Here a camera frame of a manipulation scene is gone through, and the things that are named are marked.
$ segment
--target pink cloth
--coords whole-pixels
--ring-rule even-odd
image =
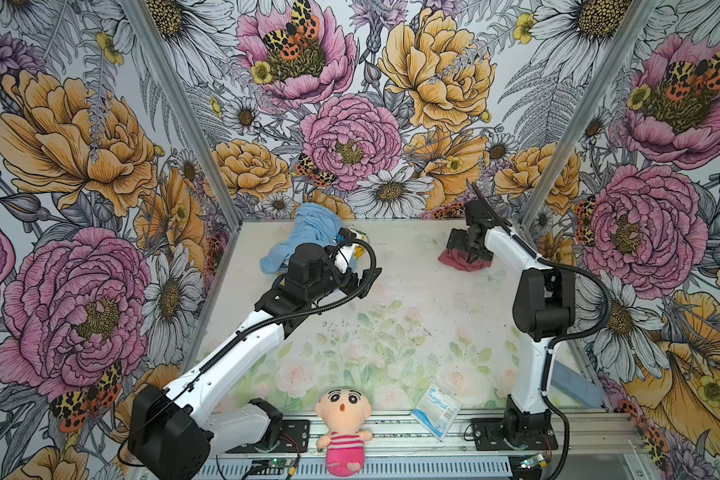
[[[347,464],[359,465],[357,470]],[[365,465],[365,442],[359,435],[340,435],[331,433],[331,442],[326,453],[328,473],[336,477],[351,477]]]
[[[440,260],[443,264],[452,266],[456,270],[461,270],[463,272],[474,272],[475,270],[481,270],[490,266],[490,262],[486,262],[481,258],[478,258],[471,264],[467,262],[468,259],[469,255],[460,250],[443,250],[443,253],[440,254],[440,257],[438,258],[438,260]]]

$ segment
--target floral tablecloth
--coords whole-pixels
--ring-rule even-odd
[[[463,220],[354,225],[368,234],[384,269],[371,293],[309,317],[250,369],[217,411],[257,397],[283,411],[309,410],[336,386],[364,392],[377,411],[411,410],[431,380],[458,396],[464,408],[503,408],[518,375],[520,332],[511,317],[518,278],[500,258],[473,273],[438,262],[451,228],[463,227]],[[198,360],[234,332],[270,288],[274,276],[262,274],[259,259],[291,228],[282,222],[243,225]],[[360,259],[361,268],[367,257]],[[578,370],[566,346],[558,360]],[[558,405],[577,406],[560,392],[552,397]]]

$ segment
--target stuffed toy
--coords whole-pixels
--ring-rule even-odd
[[[331,390],[315,406],[328,433],[317,440],[317,448],[326,448],[328,473],[336,477],[351,477],[365,464],[365,443],[373,438],[368,430],[361,430],[371,416],[368,398],[356,390]]]

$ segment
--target white daisy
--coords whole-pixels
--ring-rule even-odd
[[[660,330],[661,318],[634,306],[637,298],[632,285],[621,283],[618,277],[609,277],[604,271],[600,278],[614,294],[614,310],[605,328],[587,337],[593,343],[592,352],[597,364],[610,374],[610,378],[623,383],[632,382],[637,376],[645,379],[635,364],[634,355],[643,367],[660,379],[663,370],[670,368],[670,361],[659,347],[651,341],[646,331]],[[576,282],[576,328],[579,331],[595,326],[604,308],[603,293],[595,282],[579,276]]]
[[[133,53],[139,76],[147,73],[147,62],[134,28],[123,10],[133,0],[93,0],[105,33],[114,38],[114,47]],[[197,85],[221,79],[218,63],[229,63],[226,53],[235,43],[234,4],[226,0],[146,0],[157,30],[163,37],[176,71],[184,82]]]
[[[542,205],[530,223],[530,235],[535,239],[549,235],[554,222],[552,210],[547,205]]]
[[[365,218],[411,218],[424,211],[432,190],[432,177],[411,178],[414,168],[409,165],[392,176],[386,170],[358,181],[361,188],[346,198],[355,216]]]
[[[235,98],[225,105],[223,111],[224,123],[238,134],[250,134],[261,127],[259,120],[259,105],[255,98]]]
[[[581,135],[581,144],[587,148],[595,145],[600,137],[603,136],[606,126],[613,120],[613,115],[604,107],[600,106],[597,108],[595,116],[586,125],[584,132]]]
[[[241,14],[255,12],[258,8],[261,13],[269,16],[272,6],[280,13],[286,13],[288,0],[237,0],[237,9]]]
[[[675,11],[683,15],[675,27],[678,33],[693,32],[693,43],[707,35],[709,46],[720,43],[720,0],[681,0]]]
[[[488,156],[487,163],[508,160],[512,154],[518,152],[519,148],[520,144],[512,134],[493,135],[485,148],[485,154]]]
[[[585,84],[621,24],[631,0],[541,0],[530,34],[542,40],[531,63],[546,62],[542,76],[560,69],[574,86]]]
[[[182,348],[190,344],[195,311],[202,300],[202,277],[190,250],[179,244],[169,266],[166,255],[157,257],[157,283],[144,290],[144,324],[141,335],[148,333],[146,357],[150,366],[181,363]]]
[[[53,0],[0,0],[0,23],[22,33],[46,33],[58,14]]]
[[[267,195],[259,202],[265,212],[274,218],[290,218],[295,204],[293,199],[285,194]]]

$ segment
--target blue towel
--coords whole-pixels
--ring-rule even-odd
[[[296,247],[301,244],[317,244],[326,246],[334,244],[338,229],[344,226],[341,217],[322,205],[302,204],[296,211],[293,221],[293,232],[288,240],[282,244],[274,245],[269,255],[261,259],[262,272],[277,274],[280,268],[288,261]]]

